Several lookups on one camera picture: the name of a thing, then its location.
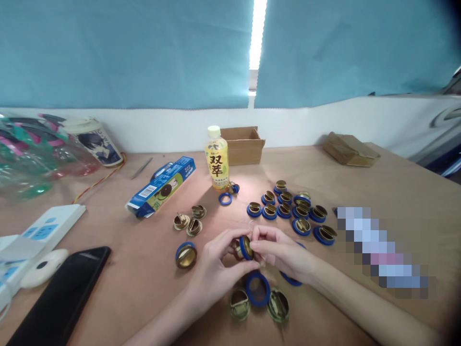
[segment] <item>black smartphone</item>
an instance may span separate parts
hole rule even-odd
[[[7,346],[66,345],[109,254],[97,247],[70,255]]]

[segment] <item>barcode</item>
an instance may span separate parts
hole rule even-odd
[[[140,195],[141,197],[147,198],[152,192],[154,192],[155,189],[156,189],[155,186],[149,185],[144,190],[142,190],[138,195]]]

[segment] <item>hand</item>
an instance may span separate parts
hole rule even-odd
[[[225,255],[234,253],[230,247],[232,240],[249,233],[248,229],[227,230],[203,248],[194,275],[186,288],[201,313],[205,313],[220,300],[242,276],[260,268],[260,264],[254,260],[243,261],[230,268],[224,267],[222,263]]]
[[[315,272],[318,258],[278,228],[255,226],[250,247],[261,266],[267,262],[304,284],[310,282]]]

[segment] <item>yellow drink bottle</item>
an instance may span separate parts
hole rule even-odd
[[[213,188],[219,192],[226,192],[229,185],[229,157],[227,142],[221,137],[219,126],[208,127],[205,154]]]

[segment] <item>blue box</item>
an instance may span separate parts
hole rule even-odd
[[[193,158],[181,157],[174,165],[138,191],[125,208],[136,217],[148,218],[170,198],[193,171],[195,171]]]

